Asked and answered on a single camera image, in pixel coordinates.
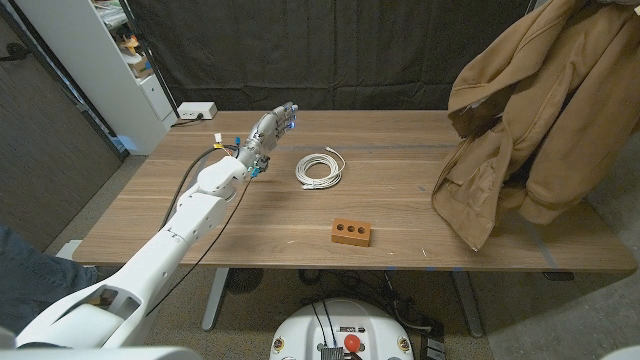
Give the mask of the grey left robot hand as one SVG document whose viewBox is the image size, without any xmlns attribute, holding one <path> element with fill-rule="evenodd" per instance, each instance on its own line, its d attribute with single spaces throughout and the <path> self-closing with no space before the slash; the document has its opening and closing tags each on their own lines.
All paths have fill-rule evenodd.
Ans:
<svg viewBox="0 0 640 360">
<path fill-rule="evenodd" d="M 247 167 L 260 167 L 268 162 L 277 141 L 295 126 L 298 105 L 287 102 L 265 113 L 253 126 L 237 159 Z"/>
</svg>

